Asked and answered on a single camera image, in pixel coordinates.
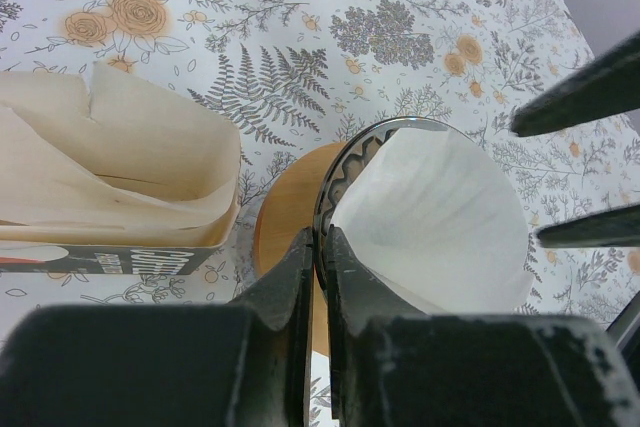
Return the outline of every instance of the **table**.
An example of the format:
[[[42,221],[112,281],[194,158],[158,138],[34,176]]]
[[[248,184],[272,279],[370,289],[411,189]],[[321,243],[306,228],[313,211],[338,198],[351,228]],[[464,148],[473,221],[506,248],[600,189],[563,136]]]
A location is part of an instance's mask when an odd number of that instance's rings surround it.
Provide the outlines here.
[[[108,62],[227,115],[242,131],[242,212],[186,278],[2,274],[0,338],[42,305],[227,301],[253,281],[261,200],[296,158],[395,115],[450,123],[502,166],[531,228],[637,200],[626,116],[538,138],[509,116],[588,62],[562,0],[0,0],[0,69],[87,75]],[[543,250],[520,312],[606,327],[640,288],[640,251]],[[314,356],[312,425],[329,418]]]

